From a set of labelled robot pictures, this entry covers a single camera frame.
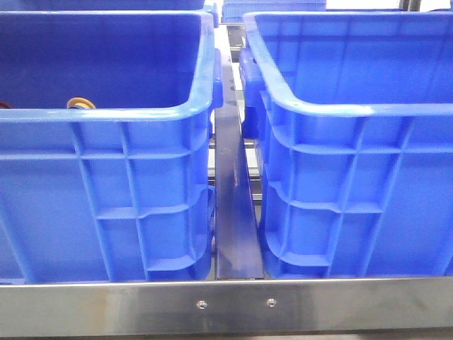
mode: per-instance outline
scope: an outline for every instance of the plastic crate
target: plastic crate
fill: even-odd
[[[0,283],[207,275],[213,31],[200,12],[0,13]]]
[[[203,10],[219,25],[214,0],[1,0],[0,11],[193,11]]]
[[[327,0],[224,0],[223,23],[241,23],[242,15],[256,11],[325,11]]]
[[[269,274],[452,275],[453,15],[244,22]]]

